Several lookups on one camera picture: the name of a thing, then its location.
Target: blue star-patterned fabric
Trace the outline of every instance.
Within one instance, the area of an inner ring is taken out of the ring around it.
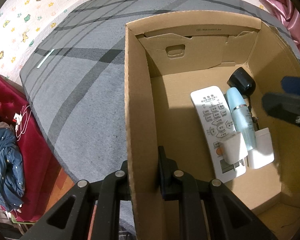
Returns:
[[[23,203],[25,191],[22,155],[10,129],[0,128],[0,205],[10,212]]]

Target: wooden floor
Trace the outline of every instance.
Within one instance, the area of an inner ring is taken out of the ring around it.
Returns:
[[[57,201],[73,187],[74,183],[63,169],[60,170],[57,180],[53,186],[47,207],[47,212]]]

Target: cardboard box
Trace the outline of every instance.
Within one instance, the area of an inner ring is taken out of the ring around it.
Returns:
[[[182,11],[126,25],[125,114],[129,181],[138,239],[179,239],[178,203],[164,202],[157,181],[158,145],[196,179],[214,178],[210,153],[190,99],[242,66],[257,83],[251,97],[260,128],[268,127],[273,163],[226,185],[279,239],[300,226],[300,128],[268,117],[266,92],[283,92],[300,63],[274,27],[221,11]]]

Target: mattress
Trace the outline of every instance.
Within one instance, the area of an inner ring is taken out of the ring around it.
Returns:
[[[125,23],[183,10],[258,17],[278,29],[300,60],[287,29],[266,11],[242,0],[91,0],[80,5],[44,39],[20,72],[43,136],[74,181],[101,180],[127,159]],[[134,233],[130,202],[121,204],[120,223]]]

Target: remote control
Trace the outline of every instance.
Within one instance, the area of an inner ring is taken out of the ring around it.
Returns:
[[[223,183],[246,172],[244,160],[228,164],[219,147],[219,139],[235,131],[230,110],[220,88],[211,86],[190,94],[206,137],[215,176]]]

